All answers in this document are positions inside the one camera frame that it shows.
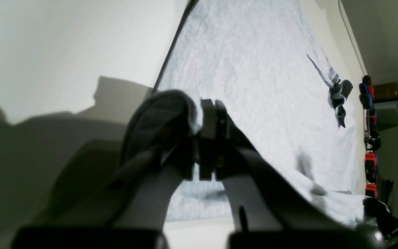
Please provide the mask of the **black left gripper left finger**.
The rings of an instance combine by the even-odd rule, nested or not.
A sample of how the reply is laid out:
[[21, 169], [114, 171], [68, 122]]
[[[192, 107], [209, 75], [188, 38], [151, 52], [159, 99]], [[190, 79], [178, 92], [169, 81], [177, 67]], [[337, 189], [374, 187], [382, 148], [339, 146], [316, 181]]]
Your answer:
[[95, 141], [67, 164], [33, 224], [160, 229], [191, 160], [196, 105], [183, 91], [156, 93], [136, 110], [120, 150]]

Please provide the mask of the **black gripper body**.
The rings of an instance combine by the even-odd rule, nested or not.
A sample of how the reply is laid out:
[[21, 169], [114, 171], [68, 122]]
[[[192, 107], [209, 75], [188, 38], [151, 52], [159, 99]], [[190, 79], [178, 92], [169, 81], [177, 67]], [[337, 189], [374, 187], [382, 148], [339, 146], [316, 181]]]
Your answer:
[[358, 232], [375, 249], [398, 249], [398, 218], [387, 206], [374, 198], [363, 200], [364, 219]]

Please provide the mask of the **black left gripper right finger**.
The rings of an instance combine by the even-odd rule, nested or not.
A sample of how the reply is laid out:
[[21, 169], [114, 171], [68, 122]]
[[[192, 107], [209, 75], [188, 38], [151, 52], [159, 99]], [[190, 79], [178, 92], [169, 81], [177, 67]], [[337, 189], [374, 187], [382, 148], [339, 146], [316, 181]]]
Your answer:
[[200, 101], [199, 179], [224, 185], [237, 231], [344, 231], [308, 203], [251, 145], [221, 101]]

